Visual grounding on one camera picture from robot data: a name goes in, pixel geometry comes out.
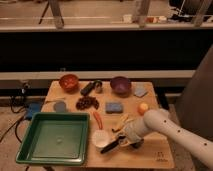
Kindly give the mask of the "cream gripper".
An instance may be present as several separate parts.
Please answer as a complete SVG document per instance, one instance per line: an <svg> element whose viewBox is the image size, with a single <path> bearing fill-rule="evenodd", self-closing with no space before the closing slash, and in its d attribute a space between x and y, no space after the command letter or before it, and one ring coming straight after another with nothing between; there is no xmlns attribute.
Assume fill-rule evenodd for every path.
<svg viewBox="0 0 213 171"><path fill-rule="evenodd" d="M116 134L116 140L118 141L118 145L121 147L134 144L134 141L130 140L124 132L118 132Z"/></svg>

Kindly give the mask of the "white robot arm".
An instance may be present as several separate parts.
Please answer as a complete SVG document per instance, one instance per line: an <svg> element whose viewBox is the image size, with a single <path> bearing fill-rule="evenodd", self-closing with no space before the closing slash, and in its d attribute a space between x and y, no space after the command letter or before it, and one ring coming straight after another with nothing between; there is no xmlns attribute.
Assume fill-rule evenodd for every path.
<svg viewBox="0 0 213 171"><path fill-rule="evenodd" d="M120 135L125 137L123 146L137 143L152 132L163 134L199 159L209 169L213 169L213 142L198 136L170 119L170 113L164 109L150 109L143 116L127 122Z"/></svg>

